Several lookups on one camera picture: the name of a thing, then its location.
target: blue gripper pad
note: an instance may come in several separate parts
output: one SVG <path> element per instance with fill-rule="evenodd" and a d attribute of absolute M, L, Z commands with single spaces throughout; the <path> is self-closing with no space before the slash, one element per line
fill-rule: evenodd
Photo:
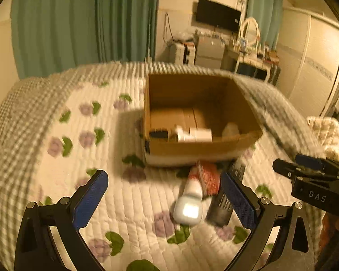
<path fill-rule="evenodd" d="M 221 186 L 243 227 L 254 230 L 257 225 L 256 210 L 246 197 L 246 194 L 227 172 L 221 174 Z"/>
<path fill-rule="evenodd" d="M 320 159 L 309 157 L 309 156 L 302 155 L 302 154 L 298 154 L 295 156 L 295 162 L 298 165 L 305 166 L 313 170 L 320 170 L 320 171 L 323 169 L 323 166 L 324 166 Z"/>
<path fill-rule="evenodd" d="M 98 171 L 87 182 L 88 185 L 93 178 L 95 179 L 74 209 L 73 225 L 77 231 L 88 225 L 90 218 L 108 188 L 108 174 L 103 170 Z"/>

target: flat screen tv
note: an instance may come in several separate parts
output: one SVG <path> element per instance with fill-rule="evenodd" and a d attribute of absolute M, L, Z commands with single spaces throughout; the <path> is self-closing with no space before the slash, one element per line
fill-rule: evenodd
<path fill-rule="evenodd" d="M 196 21 L 232 32 L 239 31 L 241 12 L 210 0 L 198 0 Z"/>

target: curtain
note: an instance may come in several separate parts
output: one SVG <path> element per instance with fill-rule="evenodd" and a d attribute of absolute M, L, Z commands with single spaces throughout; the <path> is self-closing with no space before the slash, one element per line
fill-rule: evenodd
<path fill-rule="evenodd" d="M 282 21 L 283 0 L 248 0 L 246 17 L 253 17 L 261 30 L 260 43 L 275 49 Z"/>
<path fill-rule="evenodd" d="M 13 0 L 19 77 L 154 57 L 158 0 Z"/>

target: closet door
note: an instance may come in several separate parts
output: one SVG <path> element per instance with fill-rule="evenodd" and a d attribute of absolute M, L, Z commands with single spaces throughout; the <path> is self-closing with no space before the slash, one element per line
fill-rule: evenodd
<path fill-rule="evenodd" d="M 311 17 L 304 64 L 289 100 L 303 116 L 319 116 L 339 68 L 339 29 Z"/>
<path fill-rule="evenodd" d="M 301 59 L 306 45 L 308 15 L 284 9 L 277 43 L 281 73 L 276 87 L 289 98 L 297 81 Z"/>

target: teal curtain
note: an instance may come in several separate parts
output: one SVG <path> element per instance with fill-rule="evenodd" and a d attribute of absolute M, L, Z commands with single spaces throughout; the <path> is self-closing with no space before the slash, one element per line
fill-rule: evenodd
<path fill-rule="evenodd" d="M 248 0 L 246 17 L 253 17 L 261 30 L 261 45 L 275 49 L 282 22 L 283 0 Z"/>
<path fill-rule="evenodd" d="M 13 0 L 19 77 L 82 64 L 154 57 L 158 0 Z"/>

